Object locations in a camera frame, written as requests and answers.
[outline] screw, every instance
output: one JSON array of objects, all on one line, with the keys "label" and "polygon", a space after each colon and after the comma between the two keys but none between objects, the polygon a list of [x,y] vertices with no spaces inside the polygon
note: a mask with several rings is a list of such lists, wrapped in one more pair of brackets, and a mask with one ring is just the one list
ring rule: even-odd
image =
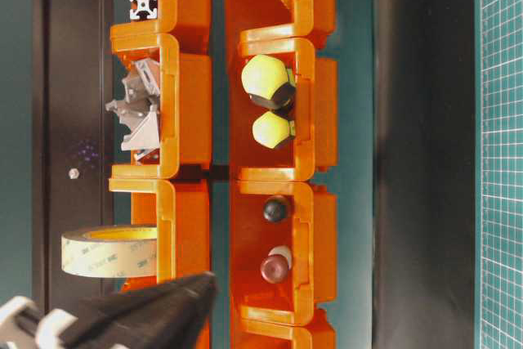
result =
[{"label": "screw", "polygon": [[69,170],[69,179],[76,180],[80,177],[80,171],[77,168],[71,168]]}]

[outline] orange plastic bin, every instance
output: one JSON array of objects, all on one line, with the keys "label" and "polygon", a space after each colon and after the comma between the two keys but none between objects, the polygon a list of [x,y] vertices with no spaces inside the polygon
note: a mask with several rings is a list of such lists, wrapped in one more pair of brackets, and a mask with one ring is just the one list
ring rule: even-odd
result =
[{"label": "orange plastic bin", "polygon": [[[128,279],[123,290],[146,286],[211,270],[210,210],[206,181],[109,179],[113,192],[132,193],[132,224],[156,224],[156,277]],[[209,348],[208,324],[198,349]]]},{"label": "orange plastic bin", "polygon": [[170,34],[114,38],[113,53],[129,68],[152,57],[160,63],[159,158],[113,165],[114,178],[163,178],[181,165],[209,168],[212,160],[212,65],[205,55],[180,53]]},{"label": "orange plastic bin", "polygon": [[[300,182],[232,181],[230,200],[230,299],[242,319],[307,325],[316,304],[337,290],[336,197],[322,186]],[[272,195],[287,195],[293,215],[280,223],[263,217]],[[291,248],[293,268],[269,284],[260,265],[276,246]]]},{"label": "orange plastic bin", "polygon": [[226,0],[228,48],[238,41],[307,37],[322,48],[336,24],[336,0]]},{"label": "orange plastic bin", "polygon": [[212,0],[158,0],[158,18],[114,25],[111,39],[140,34],[170,33],[182,51],[207,53]]},{"label": "orange plastic bin", "polygon": [[[255,55],[280,58],[296,75],[297,93],[292,117],[293,142],[277,150],[253,138],[254,121],[266,109],[254,105],[245,92],[241,73]],[[242,43],[229,70],[230,170],[233,178],[250,181],[307,181],[316,169],[337,164],[337,63],[316,58],[304,38]]]},{"label": "orange plastic bin", "polygon": [[233,349],[335,349],[336,333],[324,310],[316,310],[306,327],[291,327],[231,317]]}]

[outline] black rubber cap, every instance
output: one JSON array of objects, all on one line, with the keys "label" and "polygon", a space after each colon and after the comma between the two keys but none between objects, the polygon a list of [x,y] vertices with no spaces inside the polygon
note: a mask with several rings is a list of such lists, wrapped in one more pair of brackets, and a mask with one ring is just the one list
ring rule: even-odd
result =
[{"label": "black rubber cap", "polygon": [[283,221],[291,214],[291,204],[282,195],[271,196],[263,208],[263,217],[269,222]]}]

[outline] green cutting mat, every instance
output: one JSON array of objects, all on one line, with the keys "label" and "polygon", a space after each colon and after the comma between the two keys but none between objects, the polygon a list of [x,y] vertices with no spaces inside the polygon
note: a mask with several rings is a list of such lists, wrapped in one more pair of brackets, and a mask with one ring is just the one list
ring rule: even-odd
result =
[{"label": "green cutting mat", "polygon": [[476,346],[523,348],[523,0],[479,0]]}]

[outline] masking tape roll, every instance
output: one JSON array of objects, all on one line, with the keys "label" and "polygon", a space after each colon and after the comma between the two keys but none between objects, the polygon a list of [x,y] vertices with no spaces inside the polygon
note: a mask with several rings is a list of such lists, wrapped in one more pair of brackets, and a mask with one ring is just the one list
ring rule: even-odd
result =
[{"label": "masking tape roll", "polygon": [[156,275],[155,226],[101,226],[62,235],[62,270],[95,278]]}]

